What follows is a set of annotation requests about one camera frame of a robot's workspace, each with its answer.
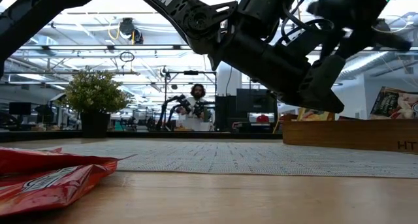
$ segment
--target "ceiling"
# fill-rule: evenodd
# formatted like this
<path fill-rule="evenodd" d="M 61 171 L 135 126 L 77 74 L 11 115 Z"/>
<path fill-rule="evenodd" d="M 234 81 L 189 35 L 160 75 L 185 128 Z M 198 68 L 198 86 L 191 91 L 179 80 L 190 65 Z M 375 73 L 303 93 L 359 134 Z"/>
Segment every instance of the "ceiling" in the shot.
<path fill-rule="evenodd" d="M 0 9 L 6 9 L 15 0 L 3 0 Z M 201 0 L 209 5 L 225 3 L 234 0 Z M 306 0 L 300 7 L 300 18 L 303 22 L 314 19 L 306 11 L 306 6 L 315 0 Z M 402 29 L 406 25 L 408 29 L 418 23 L 418 16 L 415 15 L 414 6 L 417 0 L 392 0 L 381 17 L 391 24 L 393 29 Z M 136 28 L 140 29 L 144 37 L 144 46 L 147 50 L 129 50 L 135 56 L 131 62 L 124 62 L 120 54 L 124 50 L 109 51 L 88 50 L 87 46 L 96 45 L 124 45 L 131 46 L 130 41 L 117 36 L 118 24 L 123 18 L 132 18 Z M 415 36 L 408 33 L 411 39 Z M 9 59 L 6 65 L 6 72 L 26 72 L 26 75 L 13 74 L 11 81 L 26 82 L 40 81 L 45 78 L 51 82 L 68 82 L 74 71 L 93 68 L 98 71 L 109 70 L 119 73 L 115 80 L 124 82 L 123 89 L 136 95 L 138 99 L 147 99 L 147 107 L 159 108 L 164 100 L 164 78 L 161 71 L 165 68 L 168 71 L 211 71 L 210 64 L 206 56 L 194 54 L 184 40 L 177 34 L 173 26 L 156 13 L 153 8 L 142 0 L 92 0 L 83 7 L 76 7 L 64 10 L 56 16 L 48 25 L 41 29 L 33 40 L 28 44 L 56 44 L 60 46 L 84 46 L 83 50 L 71 47 L 68 50 L 52 50 L 51 53 L 36 50 L 19 50 Z M 177 50 L 162 50 L 162 45 L 178 45 L 184 48 Z M 313 52 L 309 59 L 311 62 L 317 58 L 317 52 Z M 366 75 L 369 78 L 406 78 L 416 77 L 416 71 L 409 71 L 408 76 L 405 70 L 399 67 L 401 62 L 397 59 L 386 60 L 387 64 L 377 65 L 369 69 Z M 374 76 L 376 73 L 390 70 L 387 73 Z M 50 74 L 27 75 L 28 72 L 47 72 Z M 168 96 L 181 93 L 188 94 L 191 85 L 189 83 L 203 83 L 208 93 L 208 100 L 213 101 L 215 95 L 215 76 L 213 74 L 200 74 L 197 76 L 185 76 L 183 74 L 172 74 L 170 86 L 168 86 Z M 243 83 L 248 82 L 248 77 L 242 77 Z"/>

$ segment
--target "wooden table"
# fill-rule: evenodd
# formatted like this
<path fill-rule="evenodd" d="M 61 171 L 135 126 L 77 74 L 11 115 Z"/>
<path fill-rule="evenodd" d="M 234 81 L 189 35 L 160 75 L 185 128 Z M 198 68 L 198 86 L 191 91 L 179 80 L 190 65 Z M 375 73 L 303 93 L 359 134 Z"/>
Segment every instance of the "wooden table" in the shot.
<path fill-rule="evenodd" d="M 412 179 L 115 172 L 66 209 L 0 223 L 412 224 L 417 205 Z"/>

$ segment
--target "computer monitor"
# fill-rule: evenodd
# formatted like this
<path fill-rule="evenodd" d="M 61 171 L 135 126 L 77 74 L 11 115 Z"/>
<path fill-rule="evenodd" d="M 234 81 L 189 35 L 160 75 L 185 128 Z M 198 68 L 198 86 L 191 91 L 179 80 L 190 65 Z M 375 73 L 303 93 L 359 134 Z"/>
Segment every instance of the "computer monitor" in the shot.
<path fill-rule="evenodd" d="M 31 103 L 9 103 L 8 113 L 18 116 L 30 116 L 32 113 Z"/>
<path fill-rule="evenodd" d="M 267 89 L 237 89 L 236 111 L 251 113 L 275 113 L 277 100 Z"/>

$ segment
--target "red snack bag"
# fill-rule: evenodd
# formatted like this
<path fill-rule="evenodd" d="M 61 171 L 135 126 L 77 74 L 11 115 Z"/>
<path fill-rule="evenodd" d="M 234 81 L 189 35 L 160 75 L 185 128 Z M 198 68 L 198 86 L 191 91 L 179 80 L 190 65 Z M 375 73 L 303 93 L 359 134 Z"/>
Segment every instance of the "red snack bag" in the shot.
<path fill-rule="evenodd" d="M 49 171 L 77 165 L 100 165 L 120 160 L 111 157 L 73 155 L 60 151 L 61 148 L 37 151 L 0 147 L 0 176 Z"/>
<path fill-rule="evenodd" d="M 117 161 L 0 178 L 0 216 L 70 205 L 116 170 Z"/>

